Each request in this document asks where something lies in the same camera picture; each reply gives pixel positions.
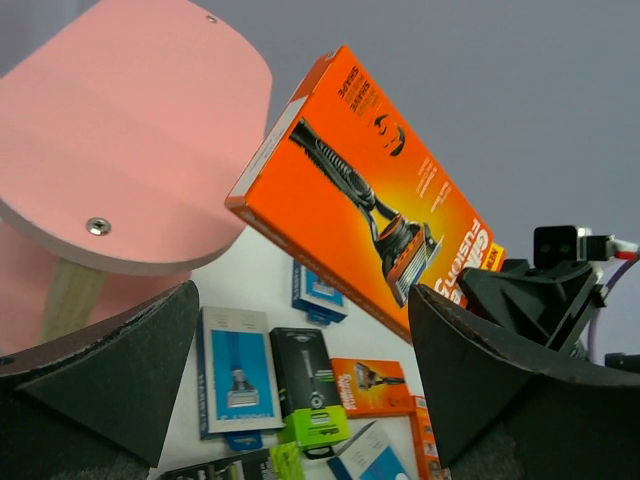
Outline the orange Gillette Fusion box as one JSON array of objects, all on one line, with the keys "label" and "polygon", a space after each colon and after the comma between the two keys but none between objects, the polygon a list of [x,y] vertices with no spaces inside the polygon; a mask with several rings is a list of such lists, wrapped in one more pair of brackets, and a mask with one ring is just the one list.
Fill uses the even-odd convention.
[{"label": "orange Gillette Fusion box", "polygon": [[396,417],[414,410],[398,361],[333,358],[331,366],[348,418]]},{"label": "orange Gillette Fusion box", "polygon": [[410,414],[410,425],[419,478],[422,480],[448,479],[448,471],[442,469],[439,461],[426,400],[418,395],[412,395],[411,399],[413,411]]}]

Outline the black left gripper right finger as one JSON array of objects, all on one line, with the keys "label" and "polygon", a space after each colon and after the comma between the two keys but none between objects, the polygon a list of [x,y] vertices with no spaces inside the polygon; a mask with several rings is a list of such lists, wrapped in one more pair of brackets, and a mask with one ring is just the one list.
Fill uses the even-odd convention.
[{"label": "black left gripper right finger", "polygon": [[412,287],[408,312],[453,478],[638,478],[638,375],[549,350],[424,285]]}]

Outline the blue Harry's razor box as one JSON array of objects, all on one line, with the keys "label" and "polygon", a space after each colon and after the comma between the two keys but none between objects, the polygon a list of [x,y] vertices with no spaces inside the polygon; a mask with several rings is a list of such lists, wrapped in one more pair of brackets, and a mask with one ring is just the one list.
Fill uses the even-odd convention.
[{"label": "blue Harry's razor box", "polygon": [[262,433],[283,427],[266,314],[203,306],[195,341],[200,438],[261,449]]}]

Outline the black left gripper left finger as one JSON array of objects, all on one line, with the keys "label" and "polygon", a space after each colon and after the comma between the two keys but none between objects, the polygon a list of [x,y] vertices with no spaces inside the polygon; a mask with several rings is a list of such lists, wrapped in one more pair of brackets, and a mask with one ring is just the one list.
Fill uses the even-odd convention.
[{"label": "black left gripper left finger", "polygon": [[199,316],[186,281],[1,360],[4,479],[145,479],[162,453]]}]

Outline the black green Gillette Labs box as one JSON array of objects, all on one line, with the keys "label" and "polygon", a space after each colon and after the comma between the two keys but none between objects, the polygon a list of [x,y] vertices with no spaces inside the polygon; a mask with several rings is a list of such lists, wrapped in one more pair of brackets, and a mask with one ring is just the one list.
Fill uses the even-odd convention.
[{"label": "black green Gillette Labs box", "polygon": [[293,442],[309,459],[327,459],[351,437],[323,333],[315,328],[271,330],[282,443]]}]

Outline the orange Gillette Fusion5 razor box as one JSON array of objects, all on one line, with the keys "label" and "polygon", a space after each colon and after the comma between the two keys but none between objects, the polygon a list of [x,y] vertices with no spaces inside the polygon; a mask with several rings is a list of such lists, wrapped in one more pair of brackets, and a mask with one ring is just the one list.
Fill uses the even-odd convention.
[{"label": "orange Gillette Fusion5 razor box", "polygon": [[506,251],[356,54],[321,56],[226,207],[404,340],[423,284],[459,306]]}]

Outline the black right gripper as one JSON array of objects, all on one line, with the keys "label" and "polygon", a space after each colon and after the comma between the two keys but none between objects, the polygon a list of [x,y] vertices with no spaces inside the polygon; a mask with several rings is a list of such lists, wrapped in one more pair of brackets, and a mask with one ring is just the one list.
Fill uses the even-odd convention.
[{"label": "black right gripper", "polygon": [[468,309],[521,337],[570,356],[585,356],[580,336],[609,288],[589,261],[562,261],[538,269],[525,259],[507,259],[498,272],[468,267],[458,285]]}]

